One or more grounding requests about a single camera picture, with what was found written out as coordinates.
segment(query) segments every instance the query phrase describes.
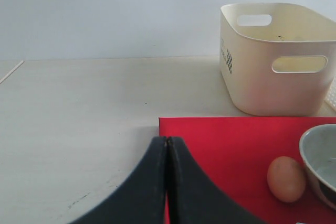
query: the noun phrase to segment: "white stick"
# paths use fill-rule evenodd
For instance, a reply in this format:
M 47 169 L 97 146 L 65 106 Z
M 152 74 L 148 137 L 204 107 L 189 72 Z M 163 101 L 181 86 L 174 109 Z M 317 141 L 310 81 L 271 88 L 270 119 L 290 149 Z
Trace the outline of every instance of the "white stick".
M 20 61 L 19 63 L 18 63 L 18 65 L 16 65 L 10 72 L 8 72 L 5 76 L 3 76 L 1 79 L 0 79 L 0 84 L 1 83 L 3 83 L 12 73 L 14 73 L 14 71 L 16 70 L 16 69 L 18 69 L 22 64 L 23 64 L 23 60 L 22 61 Z

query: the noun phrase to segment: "red cloth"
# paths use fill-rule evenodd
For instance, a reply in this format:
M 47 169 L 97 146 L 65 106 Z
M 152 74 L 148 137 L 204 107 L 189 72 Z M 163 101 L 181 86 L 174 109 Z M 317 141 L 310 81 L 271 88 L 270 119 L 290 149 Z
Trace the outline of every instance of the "red cloth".
M 228 196 L 270 224 L 331 224 L 336 211 L 309 186 L 293 204 L 269 191 L 267 169 L 278 156 L 300 163 L 299 140 L 311 127 L 336 118 L 160 118 L 161 136 L 180 136 L 203 171 Z

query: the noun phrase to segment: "white plastic basket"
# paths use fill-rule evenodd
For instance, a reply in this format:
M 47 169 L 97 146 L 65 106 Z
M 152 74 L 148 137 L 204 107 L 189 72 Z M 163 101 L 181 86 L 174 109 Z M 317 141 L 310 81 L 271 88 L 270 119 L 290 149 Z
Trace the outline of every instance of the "white plastic basket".
M 221 7 L 220 69 L 240 110 L 315 114 L 336 71 L 336 23 L 285 3 Z

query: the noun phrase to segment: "brown egg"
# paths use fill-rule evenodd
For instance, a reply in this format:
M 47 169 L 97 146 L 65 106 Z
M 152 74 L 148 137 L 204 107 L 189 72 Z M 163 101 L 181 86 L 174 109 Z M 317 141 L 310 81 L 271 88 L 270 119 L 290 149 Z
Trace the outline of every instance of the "brown egg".
M 278 157 L 268 167 L 267 183 L 279 200 L 291 203 L 301 198 L 306 176 L 301 165 L 291 157 Z

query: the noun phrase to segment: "bowl rim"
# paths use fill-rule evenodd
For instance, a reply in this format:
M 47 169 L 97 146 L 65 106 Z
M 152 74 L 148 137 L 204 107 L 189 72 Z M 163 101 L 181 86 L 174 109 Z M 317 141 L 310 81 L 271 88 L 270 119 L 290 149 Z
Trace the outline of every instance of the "bowl rim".
M 319 180 L 321 181 L 322 183 L 324 183 L 326 186 L 328 186 L 331 190 L 333 190 L 335 193 L 336 193 L 336 187 L 330 185 L 324 178 L 322 178 L 316 171 L 315 169 L 309 164 L 307 158 L 306 158 L 306 155 L 303 151 L 303 143 L 304 143 L 304 140 L 305 138 L 307 137 L 307 135 L 312 132 L 312 131 L 315 131 L 316 129 L 320 129 L 320 128 L 330 128 L 330 127 L 333 127 L 333 128 L 336 128 L 336 124 L 321 124 L 321 125 L 317 125 L 317 126 L 314 126 L 308 130 L 306 130 L 301 138 L 300 138 L 300 141 L 299 141 L 299 151 L 300 151 L 300 155 L 301 155 L 301 158 L 304 162 L 304 164 L 309 168 L 310 172 L 314 174 L 314 176 Z

